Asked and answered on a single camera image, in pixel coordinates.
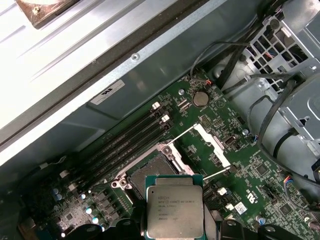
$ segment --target motherboard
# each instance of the motherboard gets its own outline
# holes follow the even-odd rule
[[[252,231],[274,224],[317,239],[308,223],[319,220],[287,199],[286,176],[260,153],[259,136],[204,71],[195,79],[173,83],[25,194],[37,228],[51,239],[87,223],[106,229],[130,217],[132,204],[146,197],[146,176],[200,174],[210,211]],[[309,205],[292,184],[289,191],[295,203]]]

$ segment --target metal panel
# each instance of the metal panel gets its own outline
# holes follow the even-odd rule
[[[2,151],[1,160],[4,162],[31,143],[6,162],[0,168],[0,173],[4,178],[14,176],[10,178],[10,182],[13,182],[31,166],[50,156],[83,148],[183,75],[209,43],[241,32],[253,19],[258,4],[254,0],[243,0],[241,4],[238,0],[209,1],[140,50],[139,60],[128,59],[23,136],[16,145]],[[122,79],[125,86],[98,106],[87,103],[117,79]],[[84,130],[78,131],[76,128],[69,131],[68,125],[94,131],[83,133]],[[63,128],[65,131],[58,132],[56,128]],[[67,135],[74,140],[84,139],[80,135],[85,135],[86,140],[78,142],[77,146],[62,147],[63,143],[70,141]],[[49,141],[52,146],[57,147],[46,147]]]
[[[2,1],[0,129],[176,1],[82,0],[40,30]]]

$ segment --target ram slot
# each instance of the ram slot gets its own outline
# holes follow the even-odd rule
[[[90,179],[87,179],[85,181],[85,184],[83,187],[81,187],[79,190],[80,192],[86,191],[90,189],[93,185],[101,181],[103,178],[105,178],[107,175],[112,173],[114,170],[116,170],[118,167],[120,167],[122,164],[126,163],[129,164],[130,160],[133,160],[133,157],[143,148],[148,146],[153,141],[160,138],[168,129],[170,129],[171,125],[165,124],[161,126],[160,128],[156,128],[153,131],[149,132],[147,135],[145,135],[143,138],[141,138],[138,142],[136,142],[128,151],[124,152],[122,155],[120,155],[115,160],[112,160],[109,164],[103,167],[102,171],[96,174],[95,176],[92,176]]]

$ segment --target intel xeon processor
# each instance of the intel xeon processor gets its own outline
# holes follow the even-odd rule
[[[146,201],[148,238],[204,236],[203,190],[201,185],[193,184],[192,176],[156,178],[155,184],[146,188]]]

